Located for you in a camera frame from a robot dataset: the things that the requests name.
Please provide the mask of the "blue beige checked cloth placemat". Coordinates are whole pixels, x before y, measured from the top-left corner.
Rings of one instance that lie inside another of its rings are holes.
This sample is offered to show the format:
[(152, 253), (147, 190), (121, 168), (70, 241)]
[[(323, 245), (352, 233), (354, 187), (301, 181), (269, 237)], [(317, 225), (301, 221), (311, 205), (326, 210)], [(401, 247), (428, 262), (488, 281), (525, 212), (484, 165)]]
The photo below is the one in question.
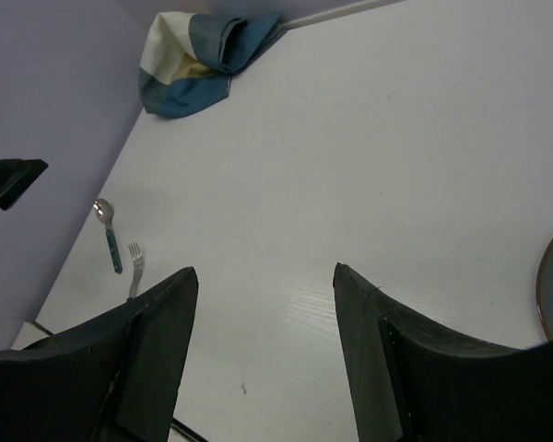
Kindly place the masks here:
[(229, 95), (231, 79), (285, 33), (282, 15), (275, 12), (254, 19), (157, 14), (139, 65), (144, 110), (173, 120), (218, 103)]

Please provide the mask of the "spoon with green handle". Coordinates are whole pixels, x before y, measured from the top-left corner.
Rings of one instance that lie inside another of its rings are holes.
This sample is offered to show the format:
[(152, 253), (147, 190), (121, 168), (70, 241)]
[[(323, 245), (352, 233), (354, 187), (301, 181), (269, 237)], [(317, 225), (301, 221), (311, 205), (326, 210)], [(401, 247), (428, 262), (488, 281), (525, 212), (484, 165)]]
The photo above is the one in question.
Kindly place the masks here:
[(93, 204), (93, 209), (99, 221), (101, 221), (101, 223), (105, 226), (105, 237), (112, 259), (113, 270), (117, 274), (121, 274), (123, 272), (123, 265), (121, 262), (116, 237), (112, 228), (112, 220), (114, 215), (112, 205), (105, 199), (98, 198)]

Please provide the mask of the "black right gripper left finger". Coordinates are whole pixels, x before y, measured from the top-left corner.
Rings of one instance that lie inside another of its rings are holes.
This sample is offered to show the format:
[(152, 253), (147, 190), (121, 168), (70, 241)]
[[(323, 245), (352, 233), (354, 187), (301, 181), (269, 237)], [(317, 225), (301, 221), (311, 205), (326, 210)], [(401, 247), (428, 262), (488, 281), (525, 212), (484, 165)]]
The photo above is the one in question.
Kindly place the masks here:
[(0, 351), (0, 441), (165, 441), (198, 294), (186, 267), (21, 350)]

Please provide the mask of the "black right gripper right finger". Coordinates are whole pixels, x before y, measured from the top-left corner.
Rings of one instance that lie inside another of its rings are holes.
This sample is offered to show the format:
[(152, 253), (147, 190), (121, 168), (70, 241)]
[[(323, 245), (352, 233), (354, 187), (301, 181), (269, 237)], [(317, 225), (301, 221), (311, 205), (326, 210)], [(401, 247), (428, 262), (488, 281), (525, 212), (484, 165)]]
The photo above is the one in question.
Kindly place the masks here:
[(341, 263), (333, 288), (360, 440), (553, 441), (553, 342), (454, 331)]

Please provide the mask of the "fork with green handle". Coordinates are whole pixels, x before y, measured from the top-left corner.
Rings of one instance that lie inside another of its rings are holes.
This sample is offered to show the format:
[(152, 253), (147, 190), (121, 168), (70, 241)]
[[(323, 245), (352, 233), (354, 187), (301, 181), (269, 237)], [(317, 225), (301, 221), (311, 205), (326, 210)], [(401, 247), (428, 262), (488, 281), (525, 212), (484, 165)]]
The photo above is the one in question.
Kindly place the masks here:
[(143, 276), (145, 257), (136, 242), (130, 243), (128, 245), (128, 249), (133, 263), (133, 276), (129, 288), (128, 298), (133, 299), (137, 296), (137, 289)]

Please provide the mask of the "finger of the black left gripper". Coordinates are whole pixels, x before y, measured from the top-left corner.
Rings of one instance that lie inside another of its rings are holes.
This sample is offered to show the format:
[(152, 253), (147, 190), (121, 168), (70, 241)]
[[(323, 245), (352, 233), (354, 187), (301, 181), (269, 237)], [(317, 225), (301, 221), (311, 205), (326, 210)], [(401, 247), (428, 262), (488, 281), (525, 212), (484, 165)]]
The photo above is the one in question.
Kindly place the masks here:
[(47, 168), (41, 159), (0, 159), (0, 209), (9, 210)]

